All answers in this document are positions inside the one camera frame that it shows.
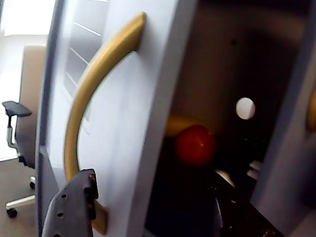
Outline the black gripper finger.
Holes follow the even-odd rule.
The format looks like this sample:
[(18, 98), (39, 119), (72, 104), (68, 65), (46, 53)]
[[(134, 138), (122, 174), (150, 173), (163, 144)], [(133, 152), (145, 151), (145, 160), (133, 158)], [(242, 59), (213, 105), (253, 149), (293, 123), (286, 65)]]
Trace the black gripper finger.
[(215, 170), (212, 186), (220, 221), (220, 237), (281, 237), (278, 231), (247, 199), (239, 195), (228, 173)]
[(98, 198), (96, 174), (85, 169), (76, 174), (51, 200), (43, 237), (92, 237)]

